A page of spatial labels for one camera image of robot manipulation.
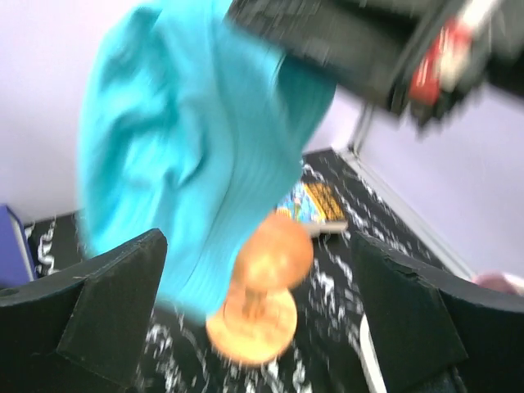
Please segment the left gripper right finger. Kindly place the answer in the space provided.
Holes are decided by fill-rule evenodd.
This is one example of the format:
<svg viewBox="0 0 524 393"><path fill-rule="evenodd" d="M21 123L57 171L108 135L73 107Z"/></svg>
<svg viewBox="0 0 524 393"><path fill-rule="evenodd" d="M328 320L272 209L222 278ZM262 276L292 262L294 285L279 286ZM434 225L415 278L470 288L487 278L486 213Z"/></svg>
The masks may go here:
<svg viewBox="0 0 524 393"><path fill-rule="evenodd" d="M362 233L353 272L389 392L521 392L523 299Z"/></svg>

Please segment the pink bucket hat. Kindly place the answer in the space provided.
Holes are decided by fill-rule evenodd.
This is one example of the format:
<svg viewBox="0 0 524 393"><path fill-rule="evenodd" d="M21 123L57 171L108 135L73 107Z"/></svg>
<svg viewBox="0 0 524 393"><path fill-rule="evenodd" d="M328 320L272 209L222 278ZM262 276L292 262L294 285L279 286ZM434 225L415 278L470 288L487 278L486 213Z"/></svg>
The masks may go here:
<svg viewBox="0 0 524 393"><path fill-rule="evenodd" d="M520 276L504 273L484 273L472 280L479 287L484 287L492 291L523 296L524 279Z"/></svg>

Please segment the teal bucket hat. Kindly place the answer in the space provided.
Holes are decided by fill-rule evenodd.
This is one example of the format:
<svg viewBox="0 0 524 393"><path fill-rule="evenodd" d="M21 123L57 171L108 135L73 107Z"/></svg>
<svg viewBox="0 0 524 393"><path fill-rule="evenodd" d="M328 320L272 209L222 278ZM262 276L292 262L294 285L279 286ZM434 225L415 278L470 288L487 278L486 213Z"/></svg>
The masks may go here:
<svg viewBox="0 0 524 393"><path fill-rule="evenodd" d="M198 320L223 304L242 245L300 179L336 90L227 21L228 7L135 7L100 46L80 122L89 254L158 228L156 298Z"/></svg>

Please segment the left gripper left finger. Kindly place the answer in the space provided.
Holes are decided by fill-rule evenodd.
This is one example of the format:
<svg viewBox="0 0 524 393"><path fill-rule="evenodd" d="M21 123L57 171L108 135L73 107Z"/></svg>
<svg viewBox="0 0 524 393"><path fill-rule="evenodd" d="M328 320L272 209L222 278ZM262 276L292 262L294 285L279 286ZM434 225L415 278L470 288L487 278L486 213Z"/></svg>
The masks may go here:
<svg viewBox="0 0 524 393"><path fill-rule="evenodd" d="M129 389L167 241L152 229L96 258L1 292L3 389Z"/></svg>

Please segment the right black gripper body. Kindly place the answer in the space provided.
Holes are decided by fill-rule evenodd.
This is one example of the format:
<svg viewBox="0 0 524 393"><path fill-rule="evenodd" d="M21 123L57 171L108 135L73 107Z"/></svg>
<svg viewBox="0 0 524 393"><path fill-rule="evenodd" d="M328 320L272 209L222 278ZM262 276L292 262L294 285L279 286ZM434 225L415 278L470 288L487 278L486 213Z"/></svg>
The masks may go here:
<svg viewBox="0 0 524 393"><path fill-rule="evenodd" d="M419 127L483 83L523 95L520 1L235 1L227 16Z"/></svg>

